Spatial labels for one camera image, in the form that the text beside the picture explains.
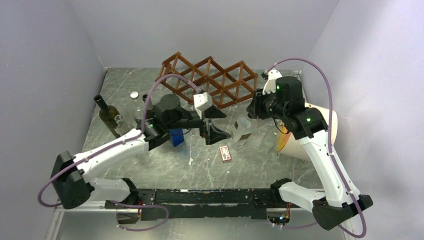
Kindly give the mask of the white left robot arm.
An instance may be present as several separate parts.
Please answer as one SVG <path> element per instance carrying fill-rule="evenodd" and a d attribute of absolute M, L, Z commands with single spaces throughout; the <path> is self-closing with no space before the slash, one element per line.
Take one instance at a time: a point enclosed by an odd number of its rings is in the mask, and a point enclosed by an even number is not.
<path fill-rule="evenodd" d="M 136 128 L 107 144 L 75 155 L 66 151 L 57 156 L 51 180 L 64 209 L 77 208 L 87 201 L 108 201 L 126 208 L 141 204 L 139 191 L 130 179 L 109 180 L 98 175 L 120 160 L 164 144 L 171 139 L 171 130 L 199 129 L 206 145 L 231 137 L 211 122 L 226 118 L 227 114 L 205 92 L 194 95 L 193 110 L 182 108 L 176 95 L 166 94 L 153 111 L 147 111 L 147 116 Z"/>

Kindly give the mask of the blue square glass bottle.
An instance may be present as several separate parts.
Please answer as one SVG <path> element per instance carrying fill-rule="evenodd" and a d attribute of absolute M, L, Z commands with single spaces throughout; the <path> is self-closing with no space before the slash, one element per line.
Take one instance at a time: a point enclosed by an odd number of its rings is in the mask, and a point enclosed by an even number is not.
<path fill-rule="evenodd" d="M 169 134 L 170 134 L 169 141 L 170 141 L 170 143 L 172 144 L 173 147 L 177 147 L 185 141 L 182 128 L 170 129 Z"/>

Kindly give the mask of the clear whisky bottle black label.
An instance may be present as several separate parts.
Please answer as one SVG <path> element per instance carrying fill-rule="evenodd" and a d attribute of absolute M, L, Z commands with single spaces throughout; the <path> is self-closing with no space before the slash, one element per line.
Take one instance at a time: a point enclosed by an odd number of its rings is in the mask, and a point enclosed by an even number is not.
<path fill-rule="evenodd" d="M 252 123 L 246 117 L 238 118 L 231 131 L 233 144 L 237 147 L 244 145 L 252 134 Z"/>

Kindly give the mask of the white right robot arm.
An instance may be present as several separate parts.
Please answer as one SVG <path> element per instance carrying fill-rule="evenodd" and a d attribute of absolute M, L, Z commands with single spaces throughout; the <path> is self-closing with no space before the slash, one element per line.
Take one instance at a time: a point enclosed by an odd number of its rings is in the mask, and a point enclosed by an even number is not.
<path fill-rule="evenodd" d="M 323 192 L 313 191 L 288 178 L 272 184 L 270 202 L 275 207 L 291 203 L 312 213 L 325 230 L 370 208 L 373 201 L 349 180 L 340 158 L 331 146 L 331 133 L 319 109 L 306 106 L 302 83 L 293 76 L 268 77 L 247 107 L 251 119 L 278 119 L 297 140 L 311 160 Z"/>

